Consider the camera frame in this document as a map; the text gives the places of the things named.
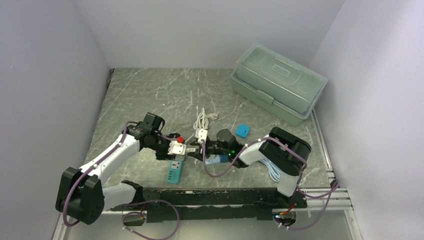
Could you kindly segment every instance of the gray wall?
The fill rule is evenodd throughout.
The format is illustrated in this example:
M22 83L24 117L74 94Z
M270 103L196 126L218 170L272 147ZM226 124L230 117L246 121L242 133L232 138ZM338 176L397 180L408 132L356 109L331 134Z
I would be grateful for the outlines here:
M346 0L311 68L316 110L364 239L424 236L424 2Z
M76 0L112 68L233 68L253 43L308 66L344 0Z
M72 0L0 3L0 239L47 240L83 163L109 67Z

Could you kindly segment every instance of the marble surface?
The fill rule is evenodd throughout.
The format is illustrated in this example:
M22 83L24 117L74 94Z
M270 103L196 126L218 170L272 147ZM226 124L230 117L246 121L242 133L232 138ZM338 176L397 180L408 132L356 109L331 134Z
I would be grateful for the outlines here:
M292 126L235 93L231 88L232 69L203 68L117 68L114 70L98 117L85 162L99 155L115 141L126 121L141 121L147 112L166 120L164 134L180 133L188 138L201 108L207 114L217 113L211 120L208 134L213 140L221 129L234 135L238 125L250 126L250 136L237 140L244 144L266 135L278 126L312 146L308 168L301 182L303 188L328 187L326 166L311 117L299 126ZM219 174L229 163L215 164L208 169ZM254 188L275 187L268 169L256 162L247 168L232 167L220 178L209 177L201 161L186 157L180 183L167 183L169 161L155 159L154 151L143 149L128 159L109 178L105 186L123 180L144 187L156 188Z

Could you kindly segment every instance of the red object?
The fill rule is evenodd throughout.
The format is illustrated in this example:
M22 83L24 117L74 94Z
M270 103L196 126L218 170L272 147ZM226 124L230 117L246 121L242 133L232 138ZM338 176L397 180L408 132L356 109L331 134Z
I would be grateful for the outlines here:
M177 137L177 138L176 138L176 141L177 141L179 144L182 144L182 143L184 143L184 138L183 138L182 136L179 136L179 137Z

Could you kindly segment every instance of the white cable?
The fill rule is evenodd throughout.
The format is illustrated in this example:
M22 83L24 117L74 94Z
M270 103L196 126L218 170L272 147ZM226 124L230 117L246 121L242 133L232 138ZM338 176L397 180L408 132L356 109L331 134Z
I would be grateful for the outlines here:
M262 159L260 162L268 168L269 176L271 179L278 183L281 178L281 170L268 158Z
M202 107L201 112L197 115L197 119L193 124L193 129L208 129L209 127L209 119L216 120L218 118L217 113L211 113L211 114L205 114L205 109ZM190 143L190 140L192 137L194 137L195 134L193 133L187 140L185 141L186 144Z

